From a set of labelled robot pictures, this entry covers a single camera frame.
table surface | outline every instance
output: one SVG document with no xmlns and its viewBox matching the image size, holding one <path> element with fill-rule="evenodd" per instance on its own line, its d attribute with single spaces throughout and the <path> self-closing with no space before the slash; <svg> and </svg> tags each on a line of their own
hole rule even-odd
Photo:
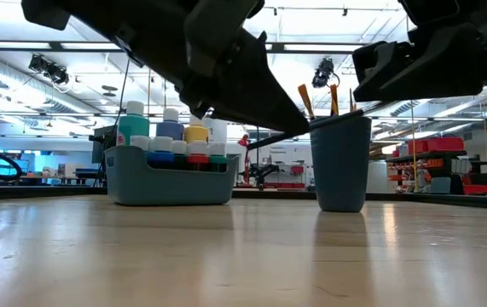
<svg viewBox="0 0 487 307">
<path fill-rule="evenodd" d="M 0 200 L 0 306 L 487 306 L 487 210 Z"/>
</svg>

